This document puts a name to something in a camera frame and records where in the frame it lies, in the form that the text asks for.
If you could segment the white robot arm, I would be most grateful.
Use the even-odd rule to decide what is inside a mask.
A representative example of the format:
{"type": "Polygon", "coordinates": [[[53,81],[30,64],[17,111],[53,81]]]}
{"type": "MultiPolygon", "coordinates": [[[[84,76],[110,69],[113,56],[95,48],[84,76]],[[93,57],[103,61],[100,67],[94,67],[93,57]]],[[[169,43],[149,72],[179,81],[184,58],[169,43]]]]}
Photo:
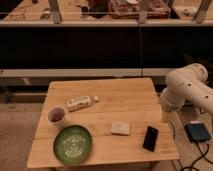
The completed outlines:
{"type": "Polygon", "coordinates": [[[207,69],[199,63],[170,71],[159,97],[163,110],[179,111],[188,100],[213,117],[213,89],[205,84],[207,79],[207,69]]]}

